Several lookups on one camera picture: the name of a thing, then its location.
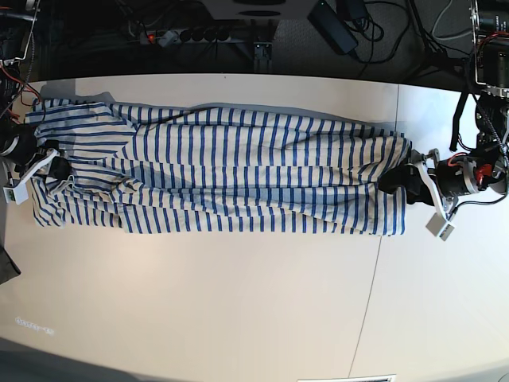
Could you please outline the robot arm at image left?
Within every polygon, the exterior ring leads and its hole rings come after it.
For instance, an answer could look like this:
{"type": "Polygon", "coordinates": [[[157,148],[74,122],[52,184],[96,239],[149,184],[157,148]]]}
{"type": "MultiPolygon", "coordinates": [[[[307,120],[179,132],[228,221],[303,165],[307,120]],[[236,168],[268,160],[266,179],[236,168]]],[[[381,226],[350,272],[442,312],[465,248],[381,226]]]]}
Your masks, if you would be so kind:
{"type": "Polygon", "coordinates": [[[1,158],[14,164],[25,176],[29,167],[39,165],[50,155],[42,173],[58,181],[67,180],[71,166],[60,150],[59,143],[50,140],[39,144],[36,129],[45,121],[47,107],[37,91],[29,84],[35,62],[35,25],[41,12],[38,1],[1,2],[1,158]],[[21,122],[13,107],[22,96],[35,96],[33,105],[42,110],[41,121],[21,122]]]}

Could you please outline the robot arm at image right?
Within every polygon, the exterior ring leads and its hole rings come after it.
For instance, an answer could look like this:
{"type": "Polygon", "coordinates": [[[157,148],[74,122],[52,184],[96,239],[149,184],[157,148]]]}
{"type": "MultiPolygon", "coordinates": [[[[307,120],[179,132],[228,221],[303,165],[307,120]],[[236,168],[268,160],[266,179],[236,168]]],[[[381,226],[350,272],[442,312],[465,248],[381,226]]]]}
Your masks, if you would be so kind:
{"type": "Polygon", "coordinates": [[[442,46],[443,38],[426,31],[415,2],[410,2],[428,62],[464,81],[453,115],[449,149],[451,158],[441,160],[413,152],[395,169],[381,177],[379,188],[393,194],[406,191],[408,203],[445,207],[462,196],[492,189],[501,198],[508,196],[508,3],[472,1],[472,50],[464,59],[453,59],[431,48],[442,46]],[[460,118],[469,98],[476,104],[475,123],[479,133],[474,147],[460,136],[460,118]]]}

